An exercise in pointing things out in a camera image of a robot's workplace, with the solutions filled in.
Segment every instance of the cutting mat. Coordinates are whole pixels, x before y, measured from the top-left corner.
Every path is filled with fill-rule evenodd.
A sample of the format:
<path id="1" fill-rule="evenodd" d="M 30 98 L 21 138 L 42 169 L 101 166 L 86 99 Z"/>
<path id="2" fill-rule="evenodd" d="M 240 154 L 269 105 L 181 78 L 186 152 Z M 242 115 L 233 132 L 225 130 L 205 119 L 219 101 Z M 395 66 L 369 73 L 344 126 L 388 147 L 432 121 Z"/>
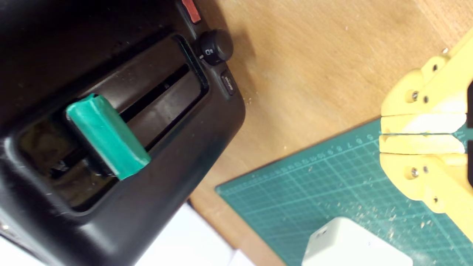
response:
<path id="1" fill-rule="evenodd" d="M 370 122 L 216 191 L 289 266 L 301 265 L 309 236 L 337 216 L 403 251 L 415 266 L 473 265 L 472 243 L 457 226 L 386 177 L 379 129 L 379 120 Z M 464 145 L 473 138 L 464 127 L 454 135 Z"/>

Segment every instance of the wooden table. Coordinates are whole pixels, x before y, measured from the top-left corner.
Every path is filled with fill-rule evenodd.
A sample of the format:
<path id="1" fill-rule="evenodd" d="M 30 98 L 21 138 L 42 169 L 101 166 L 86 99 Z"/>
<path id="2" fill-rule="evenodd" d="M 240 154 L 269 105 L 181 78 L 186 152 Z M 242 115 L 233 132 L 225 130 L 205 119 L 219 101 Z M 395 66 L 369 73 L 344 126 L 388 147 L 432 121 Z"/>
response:
<path id="1" fill-rule="evenodd" d="M 246 120 L 191 202 L 259 266 L 284 263 L 215 186 L 379 116 L 399 78 L 473 27 L 471 0 L 196 2 L 233 36 Z"/>

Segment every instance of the screw hole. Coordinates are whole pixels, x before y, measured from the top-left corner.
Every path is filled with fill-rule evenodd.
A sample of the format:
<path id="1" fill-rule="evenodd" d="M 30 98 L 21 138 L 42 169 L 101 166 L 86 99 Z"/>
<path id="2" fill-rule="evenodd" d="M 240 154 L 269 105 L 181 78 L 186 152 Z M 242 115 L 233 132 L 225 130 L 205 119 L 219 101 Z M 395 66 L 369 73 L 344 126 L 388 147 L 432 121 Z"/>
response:
<path id="1" fill-rule="evenodd" d="M 411 169 L 411 175 L 412 175 L 412 177 L 418 177 L 419 176 L 419 171 L 417 170 L 417 168 L 412 168 Z"/>
<path id="2" fill-rule="evenodd" d="M 412 99 L 415 101 L 417 101 L 417 96 L 419 96 L 419 92 L 418 91 L 415 91 L 412 93 Z"/>

